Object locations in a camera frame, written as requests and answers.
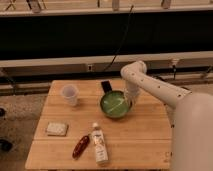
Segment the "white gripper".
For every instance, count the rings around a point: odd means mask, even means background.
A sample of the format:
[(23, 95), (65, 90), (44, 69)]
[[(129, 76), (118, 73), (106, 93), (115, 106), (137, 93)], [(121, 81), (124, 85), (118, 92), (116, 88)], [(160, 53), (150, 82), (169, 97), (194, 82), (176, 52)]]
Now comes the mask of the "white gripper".
[(140, 95), (140, 89), (138, 87), (128, 87), (124, 90), (125, 105), (129, 109), (134, 105)]

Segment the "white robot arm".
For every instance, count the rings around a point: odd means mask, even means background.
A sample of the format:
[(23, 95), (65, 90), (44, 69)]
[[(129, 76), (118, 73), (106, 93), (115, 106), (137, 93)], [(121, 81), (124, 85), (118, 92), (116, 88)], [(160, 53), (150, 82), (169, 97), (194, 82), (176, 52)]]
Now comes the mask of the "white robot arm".
[(170, 171), (213, 171), (213, 95), (192, 92), (146, 72), (143, 61), (120, 71), (128, 99), (137, 97), (142, 88), (173, 110)]

